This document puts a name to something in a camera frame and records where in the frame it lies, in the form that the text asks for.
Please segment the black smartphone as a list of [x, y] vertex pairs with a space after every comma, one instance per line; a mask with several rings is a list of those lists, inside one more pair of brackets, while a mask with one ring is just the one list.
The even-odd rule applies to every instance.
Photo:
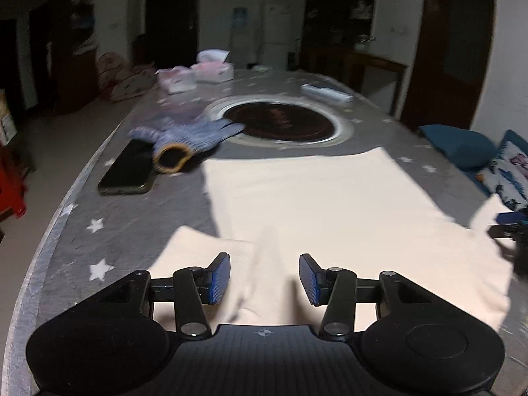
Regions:
[[130, 140], [98, 183], [102, 196], [139, 195], [148, 192], [157, 172], [152, 159], [153, 145]]

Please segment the red plastic stool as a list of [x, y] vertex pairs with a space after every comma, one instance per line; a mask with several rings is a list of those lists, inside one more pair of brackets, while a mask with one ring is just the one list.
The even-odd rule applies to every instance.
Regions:
[[17, 217], [26, 213], [25, 184], [14, 165], [7, 147], [1, 146], [0, 167], [1, 213], [11, 211]]

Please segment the pink floral bag on floor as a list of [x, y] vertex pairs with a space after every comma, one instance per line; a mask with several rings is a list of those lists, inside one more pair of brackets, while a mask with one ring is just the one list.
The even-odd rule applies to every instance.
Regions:
[[111, 102], [140, 97], [156, 84], [156, 70], [151, 65], [131, 65], [115, 52], [98, 59], [98, 87], [101, 96]]

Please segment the white remote control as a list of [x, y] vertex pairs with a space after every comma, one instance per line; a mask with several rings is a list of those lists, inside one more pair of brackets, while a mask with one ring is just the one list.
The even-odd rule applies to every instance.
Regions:
[[325, 100], [341, 104], [347, 104], [353, 101], [353, 95], [338, 91], [334, 88], [314, 86], [310, 83], [301, 85], [301, 91], [308, 95], [321, 97]]

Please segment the round black induction cooktop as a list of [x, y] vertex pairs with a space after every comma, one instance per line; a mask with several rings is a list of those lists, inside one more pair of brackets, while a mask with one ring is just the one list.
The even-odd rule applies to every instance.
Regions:
[[268, 149], [317, 149], [350, 140], [354, 127], [340, 112], [318, 101], [288, 95], [225, 97], [205, 107], [206, 118], [244, 125], [236, 144]]

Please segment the water dispenser with blue bottle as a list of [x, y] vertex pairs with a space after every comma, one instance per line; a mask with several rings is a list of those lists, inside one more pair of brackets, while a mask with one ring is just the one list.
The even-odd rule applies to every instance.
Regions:
[[235, 7], [231, 15], [229, 58], [235, 68], [245, 69], [251, 60], [251, 30], [247, 7]]

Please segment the small clear plastic box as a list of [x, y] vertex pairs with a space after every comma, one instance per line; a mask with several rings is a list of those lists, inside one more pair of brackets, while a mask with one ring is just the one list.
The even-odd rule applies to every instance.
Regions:
[[253, 71], [255, 71], [255, 72], [258, 72], [258, 73], [265, 73], [265, 72], [270, 70], [269, 67], [267, 67], [265, 65], [258, 65], [258, 64], [253, 65], [253, 67], [251, 67], [251, 69]]

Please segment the blue knitted work glove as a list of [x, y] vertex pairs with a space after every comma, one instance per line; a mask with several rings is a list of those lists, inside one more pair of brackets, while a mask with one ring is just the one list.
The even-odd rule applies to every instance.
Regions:
[[244, 129], [243, 123], [225, 118], [186, 124], [166, 118], [160, 128], [139, 126], [132, 128], [128, 136], [153, 146], [153, 165], [159, 173], [175, 174], [195, 155], [209, 152]]

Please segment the white refrigerator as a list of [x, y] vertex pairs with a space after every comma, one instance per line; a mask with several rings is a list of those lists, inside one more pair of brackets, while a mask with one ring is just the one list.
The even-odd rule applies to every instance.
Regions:
[[290, 48], [291, 14], [287, 5], [265, 2], [262, 9], [260, 61], [285, 71]]

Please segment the floral patterned pillow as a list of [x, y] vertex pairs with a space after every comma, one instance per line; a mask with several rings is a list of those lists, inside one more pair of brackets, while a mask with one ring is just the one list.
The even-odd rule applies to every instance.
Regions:
[[511, 211], [527, 209], [527, 154], [507, 140], [497, 155], [476, 174], [476, 180], [490, 193], [497, 194]]

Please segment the small pink tissue pack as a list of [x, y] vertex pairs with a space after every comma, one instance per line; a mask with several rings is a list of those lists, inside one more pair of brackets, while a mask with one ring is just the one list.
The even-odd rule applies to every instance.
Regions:
[[176, 66], [172, 69], [160, 69], [156, 71], [156, 75], [160, 88], [170, 95], [197, 88], [195, 73], [187, 67]]

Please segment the dark wooden side table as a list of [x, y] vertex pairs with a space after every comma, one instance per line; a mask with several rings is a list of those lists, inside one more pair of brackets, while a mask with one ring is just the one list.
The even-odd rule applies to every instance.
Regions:
[[395, 86], [389, 114], [395, 116], [407, 69], [407, 64], [398, 63], [383, 56], [353, 51], [346, 56], [344, 81], [349, 88], [362, 93], [365, 76], [369, 72], [380, 74], [384, 80], [393, 80]]

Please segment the blue sofa cushion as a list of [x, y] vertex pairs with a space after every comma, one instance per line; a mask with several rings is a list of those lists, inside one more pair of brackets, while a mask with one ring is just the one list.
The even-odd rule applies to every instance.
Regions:
[[476, 131], [430, 124], [421, 126], [419, 133], [463, 172], [476, 172], [484, 168], [497, 151], [491, 140]]

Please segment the cream white garment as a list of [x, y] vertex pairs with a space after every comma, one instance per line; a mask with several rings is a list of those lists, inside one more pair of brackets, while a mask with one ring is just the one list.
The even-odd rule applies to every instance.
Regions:
[[222, 251], [231, 277], [212, 324], [318, 325], [298, 275], [301, 254], [374, 279], [395, 271], [499, 329], [512, 266], [481, 206], [468, 226], [444, 214], [383, 148], [359, 155], [220, 160], [204, 165], [218, 234], [180, 227], [150, 267], [155, 278], [207, 266]]

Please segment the white tissue box pink top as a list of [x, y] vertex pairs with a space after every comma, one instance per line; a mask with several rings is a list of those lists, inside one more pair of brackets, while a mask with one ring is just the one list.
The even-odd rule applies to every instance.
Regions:
[[235, 68], [227, 58], [230, 52], [223, 49], [202, 50], [197, 62], [191, 66], [197, 82], [224, 83], [235, 77]]

